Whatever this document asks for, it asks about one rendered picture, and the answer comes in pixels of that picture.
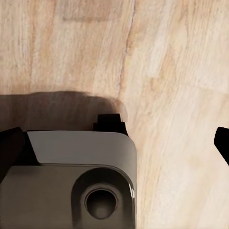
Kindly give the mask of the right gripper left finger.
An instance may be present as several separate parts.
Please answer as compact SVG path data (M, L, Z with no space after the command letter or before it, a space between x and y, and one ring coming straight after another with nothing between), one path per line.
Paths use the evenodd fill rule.
M25 145L20 127L0 132L0 184Z

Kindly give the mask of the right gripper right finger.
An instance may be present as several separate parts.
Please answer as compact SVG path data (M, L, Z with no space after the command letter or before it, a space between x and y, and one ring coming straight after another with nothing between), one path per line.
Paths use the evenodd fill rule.
M229 165L229 129L218 127L214 144Z

